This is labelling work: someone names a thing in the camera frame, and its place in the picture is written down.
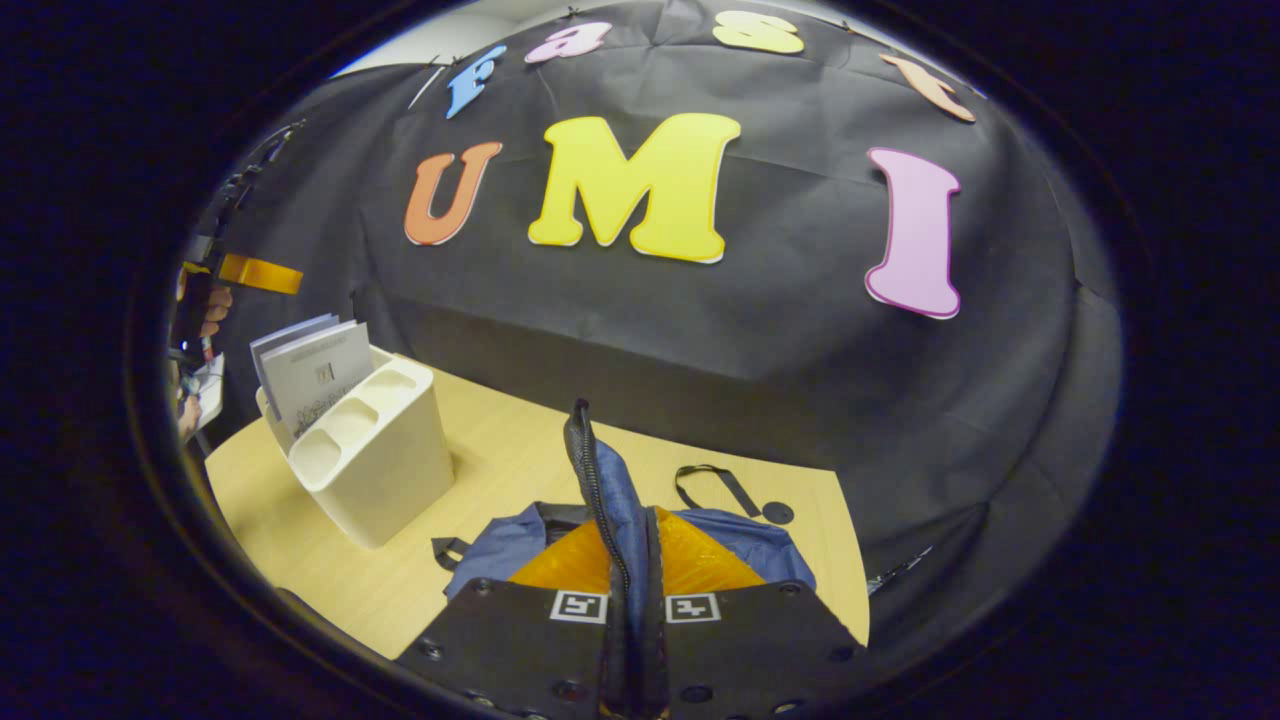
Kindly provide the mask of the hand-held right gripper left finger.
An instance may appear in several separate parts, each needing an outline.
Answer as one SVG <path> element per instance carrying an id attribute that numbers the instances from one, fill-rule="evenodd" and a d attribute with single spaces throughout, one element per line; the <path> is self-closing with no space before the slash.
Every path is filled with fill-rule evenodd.
<path id="1" fill-rule="evenodd" d="M 524 568 L 588 542 L 566 580 Z M 611 560 L 586 518 L 498 518 L 471 542 L 435 539 L 452 573 L 445 607 L 397 662 L 472 703 L 522 719 L 625 719 L 628 689 Z"/>

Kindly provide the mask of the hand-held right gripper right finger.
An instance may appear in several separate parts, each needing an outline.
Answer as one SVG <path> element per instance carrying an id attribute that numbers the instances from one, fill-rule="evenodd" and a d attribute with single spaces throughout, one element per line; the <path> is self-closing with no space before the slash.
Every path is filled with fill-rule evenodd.
<path id="1" fill-rule="evenodd" d="M 646 512 L 648 719 L 817 719 L 851 694 L 867 633 L 791 568 L 754 568 L 685 515 Z"/>

